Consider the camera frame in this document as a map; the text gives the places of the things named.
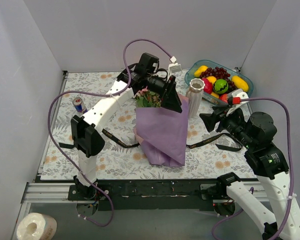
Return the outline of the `pink artificial flower bouquet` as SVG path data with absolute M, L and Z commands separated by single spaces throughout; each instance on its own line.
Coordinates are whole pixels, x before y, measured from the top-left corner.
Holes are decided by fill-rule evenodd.
M 150 91 L 147 87 L 139 90 L 133 98 L 140 108 L 159 108 L 162 103 L 159 94 Z

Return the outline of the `black ribbon with gold text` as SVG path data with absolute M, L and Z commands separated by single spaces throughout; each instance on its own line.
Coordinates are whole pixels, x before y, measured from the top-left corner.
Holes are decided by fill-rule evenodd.
M 117 137 L 115 137 L 113 134 L 111 134 L 110 132 L 108 132 L 105 129 L 102 130 L 102 133 L 107 138 L 109 138 L 111 141 L 115 142 L 116 144 L 118 144 L 119 146 L 121 146 L 121 147 L 123 147 L 125 149 L 136 148 L 136 147 L 138 147 L 140 145 L 139 143 L 135 143 L 135 144 L 132 144 L 132 145 L 127 145 L 127 144 L 123 143 L 121 140 L 119 140 Z M 232 139 L 238 145 L 238 147 L 231 147 L 231 146 L 226 146 L 226 145 L 221 145 L 221 144 L 215 144 L 215 146 L 218 149 L 224 150 L 224 151 L 229 151 L 229 152 L 238 152 L 238 151 L 240 151 L 242 149 L 243 145 L 238 140 L 236 140 L 231 134 L 226 133 L 226 132 L 222 132 L 220 134 L 214 135 L 214 136 L 212 136 L 210 138 L 207 138 L 207 139 L 202 140 L 200 142 L 197 142 L 195 144 L 190 144 L 190 145 L 187 144 L 186 146 L 189 149 L 203 147 L 205 145 L 208 145 L 208 144 L 216 141 L 217 139 L 219 139 L 222 136 L 226 136 L 226 137 Z

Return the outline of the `purple wrapping paper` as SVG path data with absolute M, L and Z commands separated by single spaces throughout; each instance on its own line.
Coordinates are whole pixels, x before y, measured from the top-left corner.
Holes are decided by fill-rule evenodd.
M 189 99 L 181 94 L 182 112 L 163 107 L 136 108 L 135 137 L 151 165 L 183 167 L 186 162 Z

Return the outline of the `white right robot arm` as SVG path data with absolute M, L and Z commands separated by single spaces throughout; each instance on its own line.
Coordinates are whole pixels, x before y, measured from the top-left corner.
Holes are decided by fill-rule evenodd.
M 295 194 L 290 193 L 292 168 L 272 142 L 277 133 L 272 117 L 254 112 L 245 121 L 240 108 L 230 113 L 227 106 L 216 106 L 213 113 L 199 116 L 208 132 L 226 130 L 246 148 L 246 162 L 261 183 L 272 210 L 260 203 L 233 172 L 217 178 L 217 195 L 235 200 L 258 226 L 264 240 L 300 240 L 300 208 Z

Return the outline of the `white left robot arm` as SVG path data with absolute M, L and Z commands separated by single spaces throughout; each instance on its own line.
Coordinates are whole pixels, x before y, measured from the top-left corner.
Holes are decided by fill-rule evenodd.
M 81 186 L 79 194 L 85 200 L 96 196 L 97 180 L 94 171 L 97 155 L 105 146 L 101 136 L 105 124 L 114 113 L 138 91 L 148 89 L 159 95 L 161 106 L 176 113 L 182 112 L 182 102 L 176 91 L 176 77 L 170 70 L 166 77 L 159 77 L 159 58 L 143 53 L 138 63 L 134 63 L 123 70 L 106 93 L 107 97 L 101 99 L 92 109 L 81 117 L 71 119 L 71 133 L 74 146 L 78 152 L 78 175 L 76 181 Z

